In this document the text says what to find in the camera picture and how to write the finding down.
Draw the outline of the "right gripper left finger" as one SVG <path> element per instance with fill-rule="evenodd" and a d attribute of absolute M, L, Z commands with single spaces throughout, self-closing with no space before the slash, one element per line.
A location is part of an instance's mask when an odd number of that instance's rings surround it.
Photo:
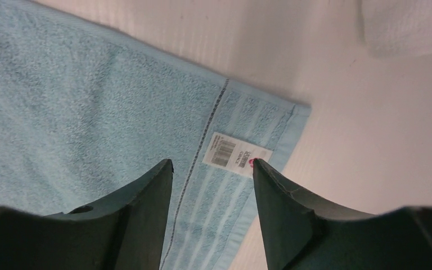
<path fill-rule="evenodd" d="M 0 269 L 158 269 L 173 164 L 69 213 L 47 216 L 0 206 Z"/>

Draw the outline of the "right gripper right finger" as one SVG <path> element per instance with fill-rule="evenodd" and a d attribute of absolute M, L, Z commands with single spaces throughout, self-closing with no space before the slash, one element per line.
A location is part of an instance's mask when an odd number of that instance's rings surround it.
<path fill-rule="evenodd" d="M 432 206 L 373 215 L 334 203 L 253 161 L 269 269 L 432 269 Z"/>

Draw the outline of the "light blue towel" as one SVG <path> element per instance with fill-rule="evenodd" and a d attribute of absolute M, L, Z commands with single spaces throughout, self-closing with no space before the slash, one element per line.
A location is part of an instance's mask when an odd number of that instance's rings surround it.
<path fill-rule="evenodd" d="M 251 149 L 287 164 L 311 108 L 31 1 L 0 1 L 0 205 L 66 212 L 174 165 L 161 269 L 228 269 Z"/>

